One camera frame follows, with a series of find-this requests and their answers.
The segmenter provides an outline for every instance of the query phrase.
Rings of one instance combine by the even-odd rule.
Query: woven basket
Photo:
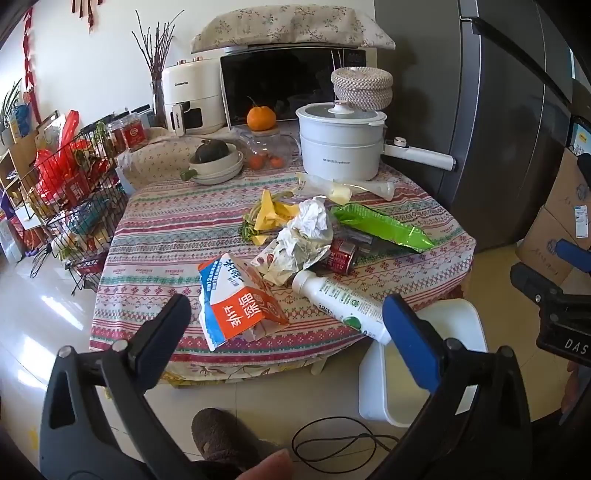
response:
[[[371,67],[335,70],[330,78],[339,100],[361,110],[383,110],[392,102],[392,74]]]

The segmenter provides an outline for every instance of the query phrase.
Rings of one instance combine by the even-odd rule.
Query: black cable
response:
[[[39,270],[41,270],[41,267],[43,266],[45,259],[49,256],[49,254],[51,253],[51,243],[48,243],[45,248],[41,248],[37,254],[35,255],[35,257],[33,258],[33,267],[31,268],[31,274],[29,275],[31,278],[35,278],[37,276],[37,274],[39,273]]]
[[[354,421],[355,423],[361,425],[367,432],[359,433],[358,435],[350,435],[350,436],[346,436],[346,437],[326,437],[326,438],[309,439],[309,440],[304,440],[303,442],[300,442],[300,443],[296,444],[296,441],[295,441],[296,437],[303,430],[305,430],[306,428],[312,426],[315,423],[321,422],[321,421],[338,420],[338,419]],[[312,465],[312,463],[323,462],[324,460],[328,460],[329,458],[335,458],[338,454],[340,454],[341,452],[343,452],[347,448],[349,448],[351,445],[353,445],[357,440],[364,439],[364,438],[369,438],[369,439],[372,439],[374,441],[374,449],[372,450],[371,455],[369,455],[369,458],[364,463],[362,463],[361,465],[359,465],[359,466],[357,466],[355,468],[352,468],[350,470],[343,470],[343,471],[340,471],[340,472],[329,472],[327,470],[322,470],[322,469],[317,468],[314,465]],[[295,435],[293,436],[293,438],[291,439],[291,449],[293,450],[293,452],[294,452],[294,454],[295,454],[296,457],[298,457],[303,463],[305,463],[310,468],[313,468],[317,472],[321,472],[321,473],[333,473],[333,474],[351,473],[351,472],[357,471],[360,468],[363,468],[365,465],[367,465],[370,462],[370,460],[374,457],[375,452],[378,449],[378,446],[380,446],[381,448],[383,448],[387,452],[391,452],[392,451],[392,449],[390,447],[384,445],[384,443],[382,443],[380,440],[378,440],[380,438],[395,440],[397,443],[400,441],[399,438],[397,438],[397,437],[395,437],[393,435],[375,435],[362,422],[360,422],[357,419],[353,419],[351,417],[325,417],[323,419],[318,419],[318,420],[315,420],[315,421],[311,421],[310,423],[308,423],[308,424],[304,425],[302,428],[300,428],[295,433]],[[337,450],[336,452],[333,452],[333,453],[331,453],[331,454],[329,454],[329,455],[327,455],[325,457],[322,457],[322,458],[314,458],[314,459],[305,458],[298,451],[299,448],[301,448],[303,445],[306,445],[308,443],[312,443],[312,442],[338,442],[340,440],[351,440],[351,441],[349,443],[347,443],[347,445],[345,445],[344,447],[342,447],[339,450]]]

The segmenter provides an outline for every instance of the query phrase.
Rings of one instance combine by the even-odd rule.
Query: fuzzy slipper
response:
[[[262,460],[236,417],[216,408],[198,412],[191,425],[193,441],[204,460],[229,463],[245,471]]]

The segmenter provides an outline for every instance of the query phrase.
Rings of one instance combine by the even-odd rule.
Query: patterned tablecloth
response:
[[[193,320],[167,367],[165,378],[172,382],[248,378],[303,367],[362,338],[289,287],[273,289],[290,320],[290,327],[274,335],[252,343],[234,338],[210,352],[199,326],[196,265],[224,252],[245,259],[256,256],[262,247],[246,244],[238,235],[242,215],[260,199],[263,188],[271,193],[293,188],[301,170],[301,162],[275,175],[244,170],[233,180],[208,187],[160,181],[133,195],[100,281],[91,348],[105,349],[131,337],[176,292],[190,299]],[[354,201],[424,229],[436,247],[423,254],[395,247],[394,253],[361,258],[350,276],[332,277],[376,300],[396,291],[418,310],[460,284],[476,241],[423,189],[382,165],[379,178],[391,177],[396,182],[393,201],[373,194],[357,195]]]

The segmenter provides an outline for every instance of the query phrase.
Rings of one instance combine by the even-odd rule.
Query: white wall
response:
[[[105,0],[95,8],[89,35],[87,18],[71,13],[72,0],[40,0],[34,7],[31,45],[41,116],[57,109],[78,110],[88,124],[113,111],[151,102],[150,73],[131,34],[138,33],[135,10],[144,28],[177,19],[167,64],[190,57],[191,39],[215,17],[237,8],[289,4],[285,0]],[[375,18],[374,0],[316,0],[344,5]],[[0,50],[0,95],[23,77],[22,22]]]

